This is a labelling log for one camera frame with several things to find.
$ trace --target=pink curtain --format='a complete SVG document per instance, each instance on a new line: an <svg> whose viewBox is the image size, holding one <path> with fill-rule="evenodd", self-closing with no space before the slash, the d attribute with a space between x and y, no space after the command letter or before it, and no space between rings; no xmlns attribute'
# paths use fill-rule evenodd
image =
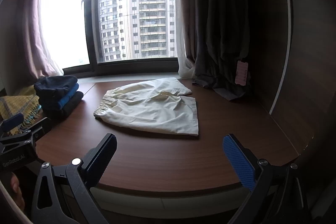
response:
<svg viewBox="0 0 336 224"><path fill-rule="evenodd" d="M25 0L23 9L23 43L28 68L31 75L38 79L41 76L63 75L63 70L50 57L43 39L41 0Z"/></svg>

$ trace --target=wooden table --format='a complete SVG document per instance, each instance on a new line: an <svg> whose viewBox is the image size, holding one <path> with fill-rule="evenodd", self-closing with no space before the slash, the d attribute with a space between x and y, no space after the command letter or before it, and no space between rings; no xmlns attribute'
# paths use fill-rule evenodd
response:
<svg viewBox="0 0 336 224"><path fill-rule="evenodd" d="M253 98L232 103L180 80L196 98L199 136L177 136L120 128L95 119L93 112L107 90L139 81L83 84L87 90L70 117L37 143L38 156L52 165L83 157L106 133L118 148L98 187L142 196L187 196L237 187L239 180L222 149L233 133L258 158L283 165L297 157L270 115Z"/></svg>

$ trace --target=wooden surface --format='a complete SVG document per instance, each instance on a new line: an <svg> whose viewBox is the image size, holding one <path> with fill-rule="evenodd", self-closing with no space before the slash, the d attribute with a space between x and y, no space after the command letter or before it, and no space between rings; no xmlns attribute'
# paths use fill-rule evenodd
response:
<svg viewBox="0 0 336 224"><path fill-rule="evenodd" d="M269 111L280 83L287 50L287 0L249 0L251 86Z"/></svg>
<svg viewBox="0 0 336 224"><path fill-rule="evenodd" d="M138 81L96 83L70 117L37 143L38 156L52 165L70 163L113 133L118 148L99 187L145 196L182 196L236 187L238 178L222 150L234 133L258 158L283 165L297 155L288 139L254 99L232 103L212 90L192 86L198 108L199 137L118 128L94 118L107 90Z"/></svg>
<svg viewBox="0 0 336 224"><path fill-rule="evenodd" d="M322 133L336 92L336 0L292 0L293 35L273 118L299 153Z"/></svg>

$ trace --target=curtain tag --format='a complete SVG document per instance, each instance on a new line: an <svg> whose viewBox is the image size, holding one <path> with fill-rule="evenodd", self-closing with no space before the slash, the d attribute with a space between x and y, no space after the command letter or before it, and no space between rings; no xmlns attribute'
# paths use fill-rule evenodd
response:
<svg viewBox="0 0 336 224"><path fill-rule="evenodd" d="M246 85L248 66L249 64L247 62L238 61L235 80L237 85Z"/></svg>

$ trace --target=wall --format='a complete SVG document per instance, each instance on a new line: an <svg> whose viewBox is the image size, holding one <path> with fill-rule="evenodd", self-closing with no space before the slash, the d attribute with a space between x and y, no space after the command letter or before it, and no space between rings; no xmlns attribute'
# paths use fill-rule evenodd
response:
<svg viewBox="0 0 336 224"><path fill-rule="evenodd" d="M249 0L251 85L270 111L284 67L287 0ZM296 150L325 134L336 92L336 0L291 0L291 46L272 112Z"/></svg>

